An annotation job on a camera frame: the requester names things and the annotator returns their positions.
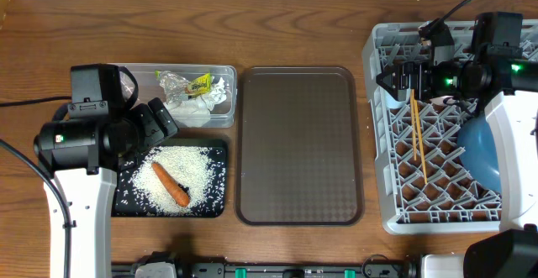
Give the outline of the wooden chopstick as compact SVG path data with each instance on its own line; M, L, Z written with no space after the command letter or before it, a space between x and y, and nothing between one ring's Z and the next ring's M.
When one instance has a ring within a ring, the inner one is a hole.
M418 148L417 148L417 128L416 128L416 114L415 114L415 99L414 99L414 89L410 90L409 98L409 107L410 107L410 117L411 117L411 126L412 126L412 145L414 160L417 160Z
M420 155L420 160L421 160L421 168L422 168L422 172L423 172L425 185L427 185L428 176L427 176L427 171L426 171L426 166L425 166L426 165L426 162L425 162L425 150L424 150L424 145L423 145L421 121L420 121L420 116L419 116L418 102L417 102L417 100L415 98L413 100L413 110L414 110L414 117L415 117L415 126L416 126L417 135L418 135L418 145L419 145L419 155Z

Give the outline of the orange carrot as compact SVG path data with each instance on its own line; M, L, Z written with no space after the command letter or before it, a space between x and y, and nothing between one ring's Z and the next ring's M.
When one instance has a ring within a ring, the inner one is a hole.
M180 207L187 207L190 203L189 195L177 184L166 169L156 162L152 163L151 167L175 203Z

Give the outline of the dark blue plate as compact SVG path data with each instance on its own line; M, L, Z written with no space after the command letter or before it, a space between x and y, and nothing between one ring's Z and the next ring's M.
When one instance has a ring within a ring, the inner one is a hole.
M502 191L498 157L491 128L484 114L471 118L460 128L457 145L464 149L459 156L463 167L483 188Z

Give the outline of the light blue cup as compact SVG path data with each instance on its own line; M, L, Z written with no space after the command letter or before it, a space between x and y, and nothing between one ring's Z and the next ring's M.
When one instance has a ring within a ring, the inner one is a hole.
M405 92L404 100L399 101L394 99L388 92L384 92L385 105L387 109L400 109L409 102L410 90Z

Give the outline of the pink cup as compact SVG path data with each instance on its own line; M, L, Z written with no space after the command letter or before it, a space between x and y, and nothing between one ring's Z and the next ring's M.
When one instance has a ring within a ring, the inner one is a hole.
M458 103L458 101L456 99L454 99L453 97L451 97L451 96L431 98L430 102L432 104L434 104L434 105L442 106L442 107L444 107L444 106L452 106L452 105Z

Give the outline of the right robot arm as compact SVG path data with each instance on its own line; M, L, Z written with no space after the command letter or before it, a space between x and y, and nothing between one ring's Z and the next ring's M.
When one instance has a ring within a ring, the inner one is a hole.
M438 18L419 28L430 58L385 69L376 83L397 101L436 97L474 99L493 134L502 187L498 234L464 255L428 254L422 277L535 277L537 275L537 64L523 56L520 13L479 14L472 59L453 53L451 31Z

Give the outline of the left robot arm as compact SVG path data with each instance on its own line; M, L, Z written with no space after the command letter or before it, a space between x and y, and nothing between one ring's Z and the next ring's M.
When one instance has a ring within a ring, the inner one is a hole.
M50 276L110 277L111 215L124 156L142 154L178 127L160 98L123 94L124 66L71 68L71 101L34 139L46 174L50 214Z

